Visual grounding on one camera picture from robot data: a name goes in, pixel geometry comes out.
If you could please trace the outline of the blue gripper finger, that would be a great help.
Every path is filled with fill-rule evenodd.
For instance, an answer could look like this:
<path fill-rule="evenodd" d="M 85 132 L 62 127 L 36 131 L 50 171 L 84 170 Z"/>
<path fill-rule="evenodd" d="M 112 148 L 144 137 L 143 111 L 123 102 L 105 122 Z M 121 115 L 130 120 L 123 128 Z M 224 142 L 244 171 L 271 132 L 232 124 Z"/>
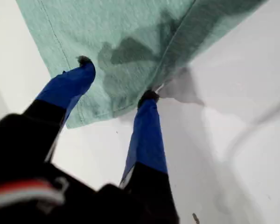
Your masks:
<path fill-rule="evenodd" d="M 79 99 L 89 90 L 96 75 L 93 62 L 77 58 L 79 66 L 52 78 L 25 110 L 25 115 L 63 127 Z"/>
<path fill-rule="evenodd" d="M 146 91 L 137 105 L 121 188 L 141 203 L 146 224 L 177 224 L 157 110 L 159 95 Z"/>

